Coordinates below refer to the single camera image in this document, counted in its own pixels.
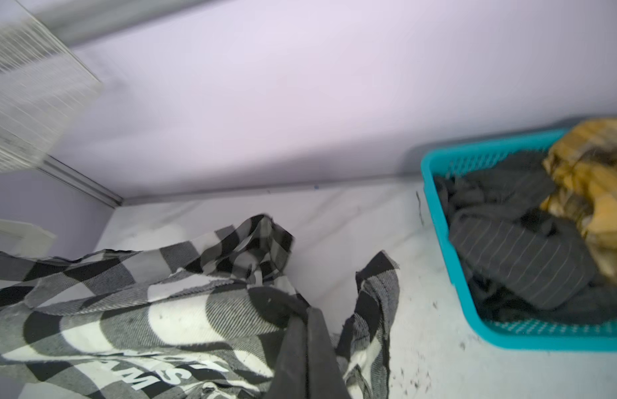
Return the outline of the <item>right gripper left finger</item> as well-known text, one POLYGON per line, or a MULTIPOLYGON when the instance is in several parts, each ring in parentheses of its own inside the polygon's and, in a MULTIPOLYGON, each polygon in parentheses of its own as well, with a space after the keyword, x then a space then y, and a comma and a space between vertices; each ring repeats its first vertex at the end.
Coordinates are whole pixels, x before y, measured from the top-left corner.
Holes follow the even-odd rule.
POLYGON ((283 337, 275 364, 273 381, 266 399, 302 399, 308 397, 307 331, 303 319, 293 316, 283 337))

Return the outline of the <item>black white checkered shirt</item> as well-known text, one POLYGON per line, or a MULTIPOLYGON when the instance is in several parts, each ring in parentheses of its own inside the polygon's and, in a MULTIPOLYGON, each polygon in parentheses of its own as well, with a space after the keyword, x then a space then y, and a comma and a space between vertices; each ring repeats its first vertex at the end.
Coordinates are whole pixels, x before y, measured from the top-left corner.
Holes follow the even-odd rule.
MULTIPOLYGON (((160 249, 0 252, 0 372, 85 398, 265 398, 289 319, 308 342, 315 308, 285 275, 292 245, 258 214, 160 249)), ((350 398, 385 398, 398 267, 378 253, 356 284, 329 335, 350 398)))

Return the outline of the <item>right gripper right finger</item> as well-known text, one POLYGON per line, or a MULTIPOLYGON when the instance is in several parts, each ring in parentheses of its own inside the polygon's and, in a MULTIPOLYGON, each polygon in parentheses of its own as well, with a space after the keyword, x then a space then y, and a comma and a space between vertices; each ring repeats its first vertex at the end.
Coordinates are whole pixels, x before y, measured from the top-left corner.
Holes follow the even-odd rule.
POLYGON ((307 355, 308 398, 350 398, 323 313, 315 308, 308 309, 307 355))

